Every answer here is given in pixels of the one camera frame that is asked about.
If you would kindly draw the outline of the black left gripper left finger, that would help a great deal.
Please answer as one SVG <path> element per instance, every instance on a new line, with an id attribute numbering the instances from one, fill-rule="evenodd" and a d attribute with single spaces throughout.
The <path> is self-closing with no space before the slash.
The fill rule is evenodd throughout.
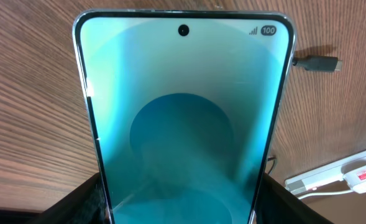
<path id="1" fill-rule="evenodd" d="M 90 177 L 28 224 L 109 224 L 108 206 L 99 173 Z"/>

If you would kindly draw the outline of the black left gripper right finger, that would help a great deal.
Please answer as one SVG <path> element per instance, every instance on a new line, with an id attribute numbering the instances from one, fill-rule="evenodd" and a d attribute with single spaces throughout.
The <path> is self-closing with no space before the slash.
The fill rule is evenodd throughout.
<path id="1" fill-rule="evenodd" d="M 332 224 L 268 174 L 262 177 L 254 210 L 257 224 Z"/>

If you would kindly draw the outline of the white power strip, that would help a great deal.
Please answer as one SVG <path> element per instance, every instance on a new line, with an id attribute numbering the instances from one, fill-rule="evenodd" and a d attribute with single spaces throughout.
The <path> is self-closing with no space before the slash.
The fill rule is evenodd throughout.
<path id="1" fill-rule="evenodd" d="M 362 166 L 366 166 L 366 150 L 286 179 L 285 188 L 293 195 L 299 195 L 333 182 L 343 181 L 344 174 Z"/>

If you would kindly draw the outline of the teal screen Galaxy smartphone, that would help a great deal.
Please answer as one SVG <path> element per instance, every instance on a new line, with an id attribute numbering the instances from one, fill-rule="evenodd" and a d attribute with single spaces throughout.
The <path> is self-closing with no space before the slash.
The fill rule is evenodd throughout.
<path id="1" fill-rule="evenodd" d="M 92 9 L 72 29 L 112 223 L 250 223 L 296 31 L 269 11 Z"/>

